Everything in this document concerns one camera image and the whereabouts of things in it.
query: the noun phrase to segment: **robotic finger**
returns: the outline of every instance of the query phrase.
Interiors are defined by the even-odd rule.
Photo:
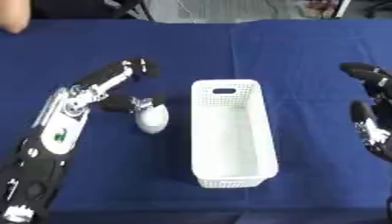
[[[134,81],[139,81],[141,76],[157,77],[159,74],[158,66],[152,60],[143,58],[126,59],[122,62],[117,61],[109,63],[100,70],[94,71],[90,75],[76,81],[74,85],[81,85],[86,88],[93,85],[102,85],[103,83],[108,84],[111,83],[111,79],[118,77],[118,74],[122,74],[126,71],[128,71],[127,74],[129,74],[129,76],[132,75]]]
[[[164,130],[169,122],[169,112],[162,95],[146,99],[129,95],[111,95],[100,104],[106,111],[135,114],[137,126],[148,134]]]
[[[378,66],[369,65],[366,63],[360,63],[360,62],[341,63],[340,70],[349,74],[350,76],[352,76],[351,74],[354,73],[355,70],[360,70],[360,71],[368,71],[376,74],[383,74],[390,77],[390,74],[387,71],[383,70],[382,68]]]
[[[362,144],[375,156],[392,162],[391,132],[382,129],[372,108],[365,102],[353,101],[351,119]]]

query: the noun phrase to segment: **blue fabric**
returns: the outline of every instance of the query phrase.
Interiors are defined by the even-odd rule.
[[[384,210],[267,210],[262,212],[66,212],[53,213],[50,223],[132,223],[132,224],[385,224]]]
[[[113,60],[145,56],[161,76],[122,89],[163,92],[171,122],[156,136],[131,115],[95,109],[52,210],[227,211],[384,207],[388,164],[367,153],[348,104],[367,99],[339,63],[392,69],[392,21],[153,24],[33,21],[0,33],[1,155],[28,130],[49,94]],[[256,188],[208,190],[191,171],[190,91],[201,79],[254,79],[269,112],[278,175]]]

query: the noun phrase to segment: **cable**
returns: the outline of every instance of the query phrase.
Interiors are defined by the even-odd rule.
[[[265,3],[270,8],[271,17],[278,18],[279,17],[279,10],[277,9],[277,7],[275,7],[275,5],[270,0],[265,0]]]
[[[189,19],[191,20],[191,22],[192,22],[193,24],[196,24],[196,22],[194,21],[192,12],[189,11],[189,10],[184,6],[184,4],[181,2],[181,0],[177,0],[177,3],[179,4],[179,6],[181,6],[181,8],[182,8],[184,11],[186,11],[186,12],[189,14]]]
[[[140,1],[140,7],[144,11],[145,16],[150,20],[150,21],[155,21],[154,17],[151,15],[149,8],[147,5],[145,5],[144,0]]]

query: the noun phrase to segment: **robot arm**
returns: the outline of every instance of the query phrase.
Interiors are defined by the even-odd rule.
[[[362,81],[374,104],[353,101],[352,122],[363,145],[379,158],[392,162],[392,75],[377,66],[343,63],[340,69]]]
[[[71,87],[61,87],[50,96],[28,137],[0,170],[3,219],[26,223],[45,218],[88,119],[89,105],[107,99],[109,90],[128,78],[154,76],[156,70],[146,59],[126,59],[109,64]]]

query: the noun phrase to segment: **white plastic basket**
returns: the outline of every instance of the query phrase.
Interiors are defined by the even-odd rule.
[[[192,170],[205,188],[258,186],[277,175],[277,156],[257,81],[193,83]]]

